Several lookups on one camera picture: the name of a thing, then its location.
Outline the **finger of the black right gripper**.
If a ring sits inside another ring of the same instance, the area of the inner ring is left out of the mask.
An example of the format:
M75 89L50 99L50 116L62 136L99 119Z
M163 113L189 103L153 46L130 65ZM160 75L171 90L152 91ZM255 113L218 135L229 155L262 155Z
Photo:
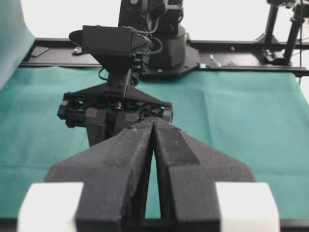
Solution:
M106 136L106 110L88 108L85 114L85 125L89 146L104 141Z
M138 112L118 112L114 125L114 135L120 133L124 128L128 128L131 125L138 123L138 121Z

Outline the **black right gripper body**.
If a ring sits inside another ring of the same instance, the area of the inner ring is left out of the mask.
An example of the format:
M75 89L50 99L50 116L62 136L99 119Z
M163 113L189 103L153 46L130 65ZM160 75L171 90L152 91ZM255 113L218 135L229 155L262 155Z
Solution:
M119 112L136 113L137 122L152 116L170 123L173 119L172 103L156 99L133 86L127 86L124 93L111 92L107 84L65 93L57 116L65 120L70 128L85 127L86 111L89 108L107 110L108 124L115 123Z

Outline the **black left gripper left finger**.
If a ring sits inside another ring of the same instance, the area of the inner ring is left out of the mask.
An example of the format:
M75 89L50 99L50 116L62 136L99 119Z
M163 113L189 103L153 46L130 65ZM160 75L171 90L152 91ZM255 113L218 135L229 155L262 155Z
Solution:
M45 182L83 182L76 213L80 232L119 232L145 217L154 119L53 165Z

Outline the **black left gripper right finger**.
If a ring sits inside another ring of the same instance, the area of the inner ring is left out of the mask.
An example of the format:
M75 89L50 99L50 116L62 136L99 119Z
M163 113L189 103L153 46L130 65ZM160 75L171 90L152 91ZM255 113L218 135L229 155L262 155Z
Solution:
M248 165L161 119L153 135L161 217L178 232L218 232L215 182L255 182Z

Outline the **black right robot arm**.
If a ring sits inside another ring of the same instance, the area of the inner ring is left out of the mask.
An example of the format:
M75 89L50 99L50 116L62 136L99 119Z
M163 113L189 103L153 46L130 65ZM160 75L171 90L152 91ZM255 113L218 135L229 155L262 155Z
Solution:
M149 69L162 73L187 62L181 0L124 0L116 27L83 26L69 39L107 72L103 84L67 92L57 115L70 128L85 127L90 145L149 117L167 122L172 104L138 89Z

